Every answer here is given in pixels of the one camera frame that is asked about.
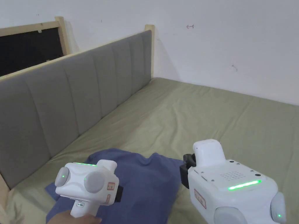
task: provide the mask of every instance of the upholstered headboard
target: upholstered headboard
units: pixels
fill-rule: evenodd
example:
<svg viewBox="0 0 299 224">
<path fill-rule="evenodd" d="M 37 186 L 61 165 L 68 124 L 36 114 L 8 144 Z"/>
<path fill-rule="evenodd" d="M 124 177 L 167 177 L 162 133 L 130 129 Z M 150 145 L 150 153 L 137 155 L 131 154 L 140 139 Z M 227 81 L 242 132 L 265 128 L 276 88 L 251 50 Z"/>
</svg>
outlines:
<svg viewBox="0 0 299 224">
<path fill-rule="evenodd" d="M 152 32 L 0 79 L 0 172 L 31 175 L 151 80 Z"/>
</svg>

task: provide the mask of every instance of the bed sheet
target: bed sheet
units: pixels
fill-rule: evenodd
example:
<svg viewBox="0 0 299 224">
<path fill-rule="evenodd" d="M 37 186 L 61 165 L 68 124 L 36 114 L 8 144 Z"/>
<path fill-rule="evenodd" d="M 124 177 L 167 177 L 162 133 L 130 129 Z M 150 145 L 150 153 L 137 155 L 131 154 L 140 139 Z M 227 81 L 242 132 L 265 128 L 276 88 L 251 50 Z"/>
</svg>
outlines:
<svg viewBox="0 0 299 224">
<path fill-rule="evenodd" d="M 43 223 L 54 200 L 44 188 L 68 162 L 119 148 L 149 157 L 182 159 L 194 142 L 214 138 L 227 159 L 272 177 L 286 198 L 288 223 L 299 220 L 299 107 L 225 90 L 154 78 L 9 195 L 8 213 L 21 206 L 24 223 Z M 169 224 L 205 223 L 183 186 Z"/>
</svg>

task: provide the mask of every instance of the blackboard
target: blackboard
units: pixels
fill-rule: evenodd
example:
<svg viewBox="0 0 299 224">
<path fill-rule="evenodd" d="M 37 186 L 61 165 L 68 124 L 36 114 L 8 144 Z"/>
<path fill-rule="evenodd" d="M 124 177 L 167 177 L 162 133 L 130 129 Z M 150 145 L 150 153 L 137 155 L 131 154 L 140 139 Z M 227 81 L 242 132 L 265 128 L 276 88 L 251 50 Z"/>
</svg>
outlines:
<svg viewBox="0 0 299 224">
<path fill-rule="evenodd" d="M 63 56 L 58 28 L 0 37 L 0 76 Z"/>
</svg>

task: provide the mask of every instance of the green light strip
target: green light strip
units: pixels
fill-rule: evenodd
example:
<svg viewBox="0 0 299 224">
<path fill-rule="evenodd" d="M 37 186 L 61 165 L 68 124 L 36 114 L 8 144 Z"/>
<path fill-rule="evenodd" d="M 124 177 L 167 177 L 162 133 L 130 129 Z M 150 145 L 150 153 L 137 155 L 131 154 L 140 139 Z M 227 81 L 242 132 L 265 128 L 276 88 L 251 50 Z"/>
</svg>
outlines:
<svg viewBox="0 0 299 224">
<path fill-rule="evenodd" d="M 237 189 L 237 188 L 242 188 L 242 187 L 245 187 L 245 186 L 258 184 L 258 183 L 261 183 L 261 182 L 262 182 L 261 180 L 255 180 L 255 181 L 247 182 L 247 183 L 244 183 L 244 184 L 239 184 L 239 185 L 236 185 L 236 186 L 232 186 L 232 187 L 229 187 L 228 189 L 231 191 L 231 190 L 234 190 L 234 189 Z"/>
<path fill-rule="evenodd" d="M 97 165 L 93 165 L 93 164 L 87 164 L 87 163 L 80 163 L 80 162 L 75 162 L 76 164 L 81 164 L 81 165 L 88 165 L 88 166 L 97 166 Z"/>
</svg>

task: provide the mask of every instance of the red label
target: red label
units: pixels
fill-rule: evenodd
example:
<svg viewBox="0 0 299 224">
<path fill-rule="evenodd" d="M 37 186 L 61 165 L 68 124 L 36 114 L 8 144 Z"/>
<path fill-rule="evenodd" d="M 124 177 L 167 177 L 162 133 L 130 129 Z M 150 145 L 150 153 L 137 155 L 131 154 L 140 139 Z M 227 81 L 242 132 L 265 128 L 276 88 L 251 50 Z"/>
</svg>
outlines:
<svg viewBox="0 0 299 224">
<path fill-rule="evenodd" d="M 108 204 L 108 203 L 109 203 L 109 201 L 110 201 L 110 197 L 111 197 L 111 194 L 107 195 L 107 199 L 106 199 L 105 204 Z"/>
<path fill-rule="evenodd" d="M 114 186 L 115 186 L 115 183 L 108 183 L 107 190 L 113 191 L 114 190 Z"/>
<path fill-rule="evenodd" d="M 205 209 L 207 209 L 205 199 L 200 195 L 200 193 L 198 193 L 197 190 L 194 189 L 194 194 L 195 194 L 196 199 L 202 204 L 202 206 Z"/>
</svg>

